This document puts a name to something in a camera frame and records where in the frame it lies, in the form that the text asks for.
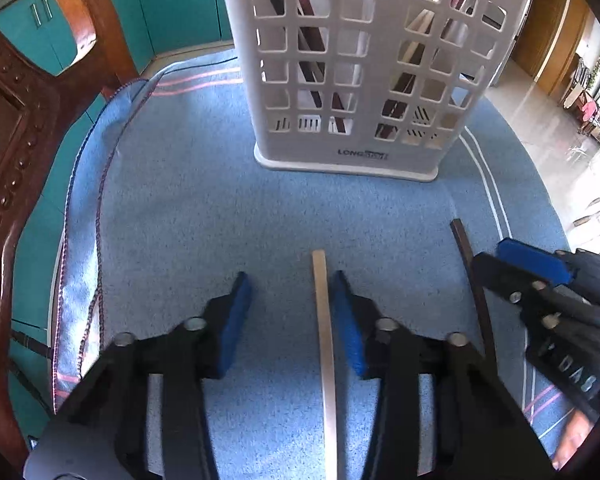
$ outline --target white plastic basket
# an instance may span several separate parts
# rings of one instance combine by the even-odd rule
[[[226,0],[272,169],[433,180],[528,0]]]

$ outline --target shiny floor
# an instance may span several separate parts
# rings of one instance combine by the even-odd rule
[[[600,216],[574,227],[573,221],[600,209],[600,146],[578,133],[578,121],[552,100],[512,60],[487,98],[507,120],[531,156],[571,249],[600,253]]]

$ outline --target cabinet door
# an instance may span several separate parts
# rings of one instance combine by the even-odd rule
[[[216,0],[140,0],[156,54],[220,39]]]
[[[218,23],[220,24],[220,38],[223,41],[233,39],[231,34],[231,25],[229,24],[229,15],[226,13],[224,0],[216,0],[218,5]]]
[[[144,21],[140,0],[111,0],[120,18],[120,25],[125,34],[126,44],[134,60],[138,73],[141,73],[152,57],[154,48],[151,45],[149,32]]]
[[[56,0],[34,0],[34,2],[36,8],[39,9],[40,19],[43,23],[42,31],[51,42],[61,65],[61,69],[56,72],[57,75],[71,65],[78,54],[74,35]],[[98,95],[93,104],[87,109],[87,115],[91,121],[98,118],[104,105],[104,98]]]
[[[62,144],[58,148],[56,158],[46,178],[42,195],[49,200],[58,210],[64,211],[66,192],[69,188],[69,179],[74,169],[75,157],[80,151],[84,137],[89,133],[93,123],[83,114],[64,135]]]
[[[20,235],[13,267],[13,319],[46,329],[62,210],[41,196]]]
[[[0,11],[0,31],[29,60],[56,75],[62,70],[43,31],[43,10],[35,0],[16,0]]]
[[[46,330],[27,326],[17,321],[12,322],[11,327],[46,344]],[[47,359],[24,348],[15,341],[11,341],[9,357],[24,371],[46,402],[51,405]],[[42,436],[42,432],[49,422],[49,417],[42,406],[31,397],[25,387],[11,373],[9,373],[9,397],[22,435],[25,438],[28,435]]]

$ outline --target blue gripper pad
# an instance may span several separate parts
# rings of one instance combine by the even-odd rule
[[[573,280],[573,273],[560,258],[512,238],[505,238],[498,244],[496,256],[503,262],[547,280],[552,286],[569,285]]]
[[[376,304],[368,298],[354,295],[341,270],[332,277],[329,293],[338,336],[349,365],[361,379],[380,377],[382,363],[369,362],[366,352],[367,342],[375,334],[376,321],[382,317]]]
[[[216,337],[215,362],[211,376],[220,379],[234,362],[240,330],[251,305],[251,283],[244,272],[239,272],[229,294],[210,300],[203,314],[209,329]]]

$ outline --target wooden chair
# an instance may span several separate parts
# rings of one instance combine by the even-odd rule
[[[138,77],[110,0],[58,0],[77,45],[51,76],[0,33],[0,452],[22,470],[27,446],[8,393],[11,288],[16,245],[64,134],[99,92]]]

